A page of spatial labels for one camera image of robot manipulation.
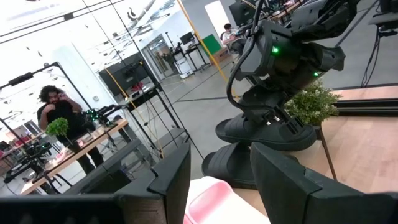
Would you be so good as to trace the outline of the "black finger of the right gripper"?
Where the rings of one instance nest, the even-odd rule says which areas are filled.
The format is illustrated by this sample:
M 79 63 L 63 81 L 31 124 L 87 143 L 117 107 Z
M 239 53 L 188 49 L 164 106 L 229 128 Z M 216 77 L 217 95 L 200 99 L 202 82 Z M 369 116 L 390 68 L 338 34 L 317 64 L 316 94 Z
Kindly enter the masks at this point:
M 302 122 L 296 117 L 290 118 L 287 122 L 282 123 L 279 132 L 284 135 L 298 135 L 302 131 Z
M 280 127 L 280 118 L 273 116 L 273 117 L 265 117 L 261 124 L 259 125 L 259 130 L 274 130 Z

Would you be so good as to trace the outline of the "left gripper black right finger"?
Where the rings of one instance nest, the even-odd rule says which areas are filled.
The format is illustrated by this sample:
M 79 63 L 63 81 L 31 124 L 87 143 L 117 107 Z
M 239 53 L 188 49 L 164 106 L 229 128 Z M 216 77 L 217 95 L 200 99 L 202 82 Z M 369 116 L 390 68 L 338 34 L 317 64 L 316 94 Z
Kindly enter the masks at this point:
M 395 192 L 358 191 L 259 142 L 251 167 L 271 223 L 397 224 Z

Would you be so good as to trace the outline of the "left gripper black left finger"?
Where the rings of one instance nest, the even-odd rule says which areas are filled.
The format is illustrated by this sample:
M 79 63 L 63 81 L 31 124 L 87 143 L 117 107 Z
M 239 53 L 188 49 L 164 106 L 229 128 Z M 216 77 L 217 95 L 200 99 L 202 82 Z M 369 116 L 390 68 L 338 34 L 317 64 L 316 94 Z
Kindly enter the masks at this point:
M 1 199 L 1 223 L 183 223 L 190 186 L 188 143 L 111 194 Z

